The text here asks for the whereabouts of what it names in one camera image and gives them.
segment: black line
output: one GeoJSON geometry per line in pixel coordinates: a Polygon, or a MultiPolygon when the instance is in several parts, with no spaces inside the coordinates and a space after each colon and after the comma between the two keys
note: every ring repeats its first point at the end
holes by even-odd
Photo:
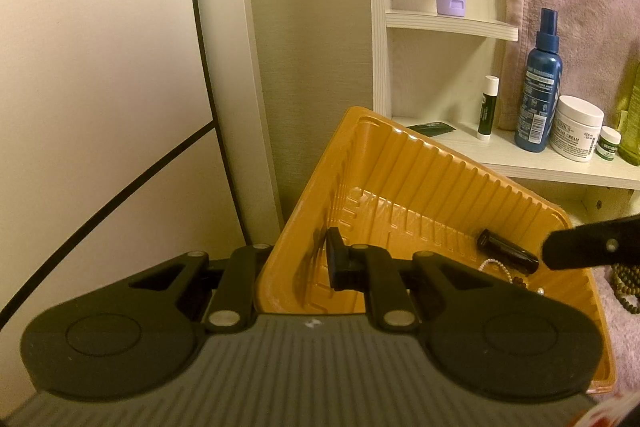
{"type": "Polygon", "coordinates": [[[211,77],[209,76],[209,65],[207,64],[207,53],[204,48],[204,37],[202,35],[202,22],[200,21],[200,7],[198,6],[198,0],[191,0],[193,3],[193,15],[196,21],[196,33],[198,35],[198,46],[200,47],[200,60],[202,62],[202,72],[204,73],[204,83],[207,86],[207,96],[209,97],[209,105],[211,107],[211,118],[216,123],[218,132],[218,145],[220,146],[220,153],[222,154],[222,165],[225,167],[226,179],[231,188],[231,199],[234,202],[236,208],[236,214],[238,214],[238,221],[240,222],[240,230],[242,231],[242,237],[246,244],[250,245],[251,238],[244,225],[244,219],[242,218],[242,212],[240,211],[240,203],[238,201],[238,194],[236,193],[236,186],[234,185],[233,178],[231,176],[231,169],[229,162],[226,158],[225,144],[222,139],[222,133],[220,132],[220,120],[218,120],[218,112],[216,111],[216,103],[213,100],[213,89],[211,87],[211,77]]]}
{"type": "Polygon", "coordinates": [[[7,305],[0,312],[0,330],[4,328],[9,319],[15,314],[17,309],[25,302],[29,295],[44,281],[53,269],[93,230],[100,225],[116,208],[123,204],[136,190],[148,182],[153,176],[158,174],[162,168],[185,152],[191,145],[196,143],[200,138],[205,136],[209,131],[216,128],[214,121],[210,121],[200,130],[193,133],[185,141],[180,143],[174,149],[165,154],[156,163],[151,165],[146,171],[142,172],[135,180],[130,182],[123,190],[116,194],[111,201],[98,210],[89,220],[77,229],[69,239],[67,239],[60,248],[58,248],[51,256],[29,277],[26,283],[17,291],[7,305]]]}

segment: silver screw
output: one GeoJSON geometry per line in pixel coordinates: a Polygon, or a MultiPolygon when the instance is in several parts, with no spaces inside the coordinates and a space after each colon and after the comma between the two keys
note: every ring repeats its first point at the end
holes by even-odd
{"type": "Polygon", "coordinates": [[[233,310],[218,310],[209,315],[209,322],[214,326],[235,326],[240,321],[240,314],[233,310]]]}
{"type": "Polygon", "coordinates": [[[606,248],[609,253],[614,253],[619,246],[620,244],[615,239],[607,239],[606,248]]]}
{"type": "Polygon", "coordinates": [[[383,318],[389,326],[405,327],[414,323],[415,315],[407,310],[391,310],[383,318]]]}

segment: green bottle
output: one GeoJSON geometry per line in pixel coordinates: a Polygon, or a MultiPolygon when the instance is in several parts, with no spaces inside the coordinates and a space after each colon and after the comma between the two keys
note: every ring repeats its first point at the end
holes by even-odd
{"type": "Polygon", "coordinates": [[[636,70],[634,88],[631,91],[625,128],[618,148],[620,157],[632,165],[640,165],[640,66],[636,70]]]}

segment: purple tube cap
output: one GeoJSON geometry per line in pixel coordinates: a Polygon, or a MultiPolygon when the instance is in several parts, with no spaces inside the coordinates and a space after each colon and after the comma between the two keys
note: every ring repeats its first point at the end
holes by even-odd
{"type": "Polygon", "coordinates": [[[466,0],[436,0],[436,10],[440,15],[464,17],[466,0]]]}

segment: orange plastic tray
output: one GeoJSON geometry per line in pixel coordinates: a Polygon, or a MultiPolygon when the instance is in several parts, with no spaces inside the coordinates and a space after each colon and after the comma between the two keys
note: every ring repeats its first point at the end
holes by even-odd
{"type": "MultiPolygon", "coordinates": [[[[354,291],[329,286],[324,234],[338,226],[346,245],[367,243],[392,257],[410,259],[430,250],[468,266],[486,256],[476,250],[484,229],[540,255],[553,230],[568,229],[564,211],[530,190],[400,124],[353,107],[316,166],[265,265],[257,286],[267,313],[364,312],[354,291]]],[[[504,278],[497,267],[486,272],[504,278]]],[[[552,272],[543,263],[529,288],[588,315],[600,329],[604,353],[590,391],[607,393],[615,382],[600,300],[590,270],[552,272]]]]}

